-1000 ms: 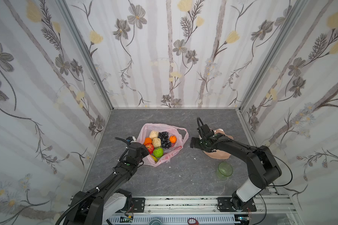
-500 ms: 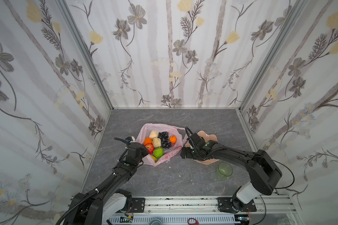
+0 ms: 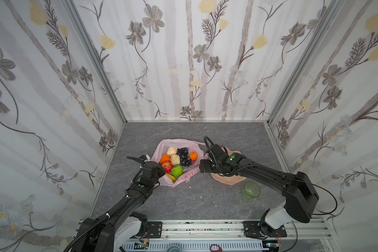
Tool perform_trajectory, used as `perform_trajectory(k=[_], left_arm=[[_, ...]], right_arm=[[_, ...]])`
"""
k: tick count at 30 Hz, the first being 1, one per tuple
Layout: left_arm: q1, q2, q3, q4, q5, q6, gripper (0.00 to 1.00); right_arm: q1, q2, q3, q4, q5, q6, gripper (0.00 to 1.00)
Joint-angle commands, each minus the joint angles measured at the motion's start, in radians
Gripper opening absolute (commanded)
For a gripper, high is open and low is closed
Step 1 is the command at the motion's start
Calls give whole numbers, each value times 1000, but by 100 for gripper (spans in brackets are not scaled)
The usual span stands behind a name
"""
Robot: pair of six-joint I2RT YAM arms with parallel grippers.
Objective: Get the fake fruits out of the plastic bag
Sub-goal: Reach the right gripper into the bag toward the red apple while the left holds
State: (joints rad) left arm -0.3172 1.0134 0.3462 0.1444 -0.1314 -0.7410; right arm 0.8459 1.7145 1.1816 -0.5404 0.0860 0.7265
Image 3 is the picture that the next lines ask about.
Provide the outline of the pink plastic bag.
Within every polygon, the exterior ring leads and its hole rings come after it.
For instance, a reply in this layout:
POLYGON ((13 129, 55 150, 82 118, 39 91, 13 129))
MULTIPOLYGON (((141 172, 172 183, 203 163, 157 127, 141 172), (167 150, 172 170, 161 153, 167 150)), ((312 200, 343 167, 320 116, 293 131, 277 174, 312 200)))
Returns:
POLYGON ((200 161, 207 159, 205 144, 186 139, 162 140, 151 158, 166 173, 159 179, 160 184, 173 188, 199 173, 200 161))

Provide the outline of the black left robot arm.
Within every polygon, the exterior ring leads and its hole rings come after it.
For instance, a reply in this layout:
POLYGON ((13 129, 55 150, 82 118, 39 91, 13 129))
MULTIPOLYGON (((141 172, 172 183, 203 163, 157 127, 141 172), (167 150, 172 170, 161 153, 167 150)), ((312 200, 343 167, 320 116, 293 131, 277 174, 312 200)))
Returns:
POLYGON ((79 226, 76 237, 65 252, 113 252, 117 229, 151 196, 159 179, 165 175, 160 163, 127 157, 140 163, 140 170, 123 197, 110 210, 92 219, 86 218, 79 226))

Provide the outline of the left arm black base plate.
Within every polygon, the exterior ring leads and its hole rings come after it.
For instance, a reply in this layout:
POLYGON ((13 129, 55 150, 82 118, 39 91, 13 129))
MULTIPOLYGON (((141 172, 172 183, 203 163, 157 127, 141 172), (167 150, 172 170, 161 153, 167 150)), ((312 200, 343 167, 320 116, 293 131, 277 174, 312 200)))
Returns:
POLYGON ((147 228, 140 236, 141 239, 158 239, 162 235, 162 222, 148 222, 147 228))

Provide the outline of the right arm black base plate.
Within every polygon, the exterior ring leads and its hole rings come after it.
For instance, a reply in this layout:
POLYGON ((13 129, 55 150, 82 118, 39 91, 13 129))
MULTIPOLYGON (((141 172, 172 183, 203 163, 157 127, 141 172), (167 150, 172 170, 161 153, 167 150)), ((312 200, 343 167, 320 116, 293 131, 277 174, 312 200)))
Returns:
POLYGON ((247 238, 254 239, 268 239, 268 238, 283 238, 287 237, 287 232, 284 226, 279 229, 273 229, 266 223, 260 221, 244 221, 244 235, 247 238))

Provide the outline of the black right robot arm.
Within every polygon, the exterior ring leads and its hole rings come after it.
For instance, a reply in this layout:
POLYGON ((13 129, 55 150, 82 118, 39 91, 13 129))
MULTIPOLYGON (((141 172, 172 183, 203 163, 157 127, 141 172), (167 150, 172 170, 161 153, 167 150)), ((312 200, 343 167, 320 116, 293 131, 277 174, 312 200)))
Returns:
POLYGON ((274 170, 237 152, 229 154, 226 148, 215 144, 207 136, 204 143, 209 159, 200 161, 201 173, 252 179, 276 190, 285 198, 277 207, 268 209, 259 220, 257 230, 263 237, 270 236, 287 223, 309 223, 314 215, 319 215, 315 213, 319 201, 318 186, 311 182, 307 174, 274 170))

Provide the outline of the peach scalloped plate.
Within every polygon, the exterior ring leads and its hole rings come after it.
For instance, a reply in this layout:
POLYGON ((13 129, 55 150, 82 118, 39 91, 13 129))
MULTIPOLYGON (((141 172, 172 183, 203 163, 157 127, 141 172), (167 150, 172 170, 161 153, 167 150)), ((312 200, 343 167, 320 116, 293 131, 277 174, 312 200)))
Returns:
POLYGON ((211 174, 212 178, 220 183, 227 184, 227 185, 234 185, 241 181, 244 181, 246 178, 238 175, 234 175, 231 177, 221 176, 216 173, 211 174))

